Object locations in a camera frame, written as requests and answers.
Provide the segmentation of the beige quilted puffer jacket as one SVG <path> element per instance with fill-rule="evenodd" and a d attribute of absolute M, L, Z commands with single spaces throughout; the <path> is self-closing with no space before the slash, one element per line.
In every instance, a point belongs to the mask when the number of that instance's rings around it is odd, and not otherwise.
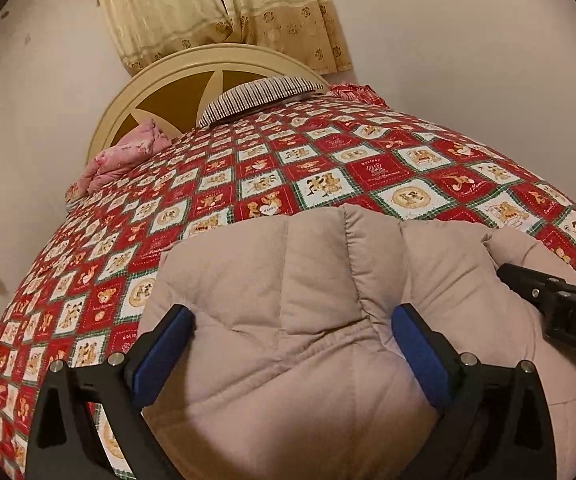
<path fill-rule="evenodd" d="M 576 474 L 576 350 L 497 278 L 518 264 L 576 285 L 532 236 L 401 221 L 355 205 L 218 226 L 166 252 L 140 322 L 196 318 L 184 357 L 143 413 L 188 479 L 390 479 L 437 421 L 390 328 L 412 304 L 486 364 L 533 362 L 557 474 Z"/>

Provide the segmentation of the red patchwork bedspread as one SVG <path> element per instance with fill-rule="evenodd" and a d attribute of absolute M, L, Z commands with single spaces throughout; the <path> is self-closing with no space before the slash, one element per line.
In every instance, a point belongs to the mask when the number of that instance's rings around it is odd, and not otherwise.
<path fill-rule="evenodd" d="M 366 87 L 192 130 L 78 203 L 0 321 L 0 466 L 23 477 L 47 367 L 127 350 L 161 252 L 216 226 L 354 204 L 402 219 L 511 226 L 576 268 L 576 203 L 462 134 Z"/>

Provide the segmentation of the pink folded blanket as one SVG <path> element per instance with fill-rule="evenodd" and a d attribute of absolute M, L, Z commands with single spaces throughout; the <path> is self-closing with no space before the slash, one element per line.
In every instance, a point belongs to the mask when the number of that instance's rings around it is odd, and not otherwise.
<path fill-rule="evenodd" d="M 88 162 L 82 175 L 65 192 L 65 203 L 94 194 L 105 185 L 129 174 L 138 165 L 172 145 L 171 139 L 150 119 L 123 136 Z"/>

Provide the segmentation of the striped pillow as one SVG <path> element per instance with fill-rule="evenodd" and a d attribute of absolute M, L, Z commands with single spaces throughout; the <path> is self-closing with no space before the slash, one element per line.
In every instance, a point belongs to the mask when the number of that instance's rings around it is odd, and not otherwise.
<path fill-rule="evenodd" d="M 274 76 L 238 84 L 204 108 L 198 127 L 207 128 L 223 119 L 291 98 L 323 91 L 317 81 L 298 76 Z"/>

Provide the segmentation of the cream wooden headboard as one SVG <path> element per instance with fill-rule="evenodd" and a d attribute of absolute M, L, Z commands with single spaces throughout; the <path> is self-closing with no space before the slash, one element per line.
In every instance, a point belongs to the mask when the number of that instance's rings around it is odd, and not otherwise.
<path fill-rule="evenodd" d="M 251 44 L 209 44 L 166 56 L 132 77 L 106 108 L 86 159 L 117 144 L 148 120 L 169 138 L 178 138 L 199 124 L 204 108 L 223 92 L 274 76 L 298 76 L 328 86 L 309 66 Z"/>

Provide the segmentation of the right window curtain panel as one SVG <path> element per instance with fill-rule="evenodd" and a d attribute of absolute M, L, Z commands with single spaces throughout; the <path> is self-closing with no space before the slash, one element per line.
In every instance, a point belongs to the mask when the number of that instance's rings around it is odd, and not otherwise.
<path fill-rule="evenodd" d="M 347 72 L 352 60 L 332 0 L 224 0 L 241 44 L 267 47 L 320 75 Z"/>

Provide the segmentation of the window curtain panel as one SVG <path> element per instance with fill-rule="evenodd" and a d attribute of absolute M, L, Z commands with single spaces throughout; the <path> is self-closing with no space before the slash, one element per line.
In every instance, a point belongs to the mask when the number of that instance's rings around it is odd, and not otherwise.
<path fill-rule="evenodd" d="M 320 75 L 347 72 L 352 60 L 332 0 L 224 0 L 241 44 L 267 47 Z"/>
<path fill-rule="evenodd" d="M 96 0 L 120 62 L 134 76 L 175 52 L 233 34 L 222 0 Z"/>

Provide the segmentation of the left window curtain panel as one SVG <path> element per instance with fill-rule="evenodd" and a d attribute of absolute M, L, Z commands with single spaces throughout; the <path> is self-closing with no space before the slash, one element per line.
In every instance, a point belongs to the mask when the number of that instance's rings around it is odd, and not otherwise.
<path fill-rule="evenodd" d="M 175 52 L 233 34 L 222 0 L 96 0 L 120 62 L 134 76 Z"/>

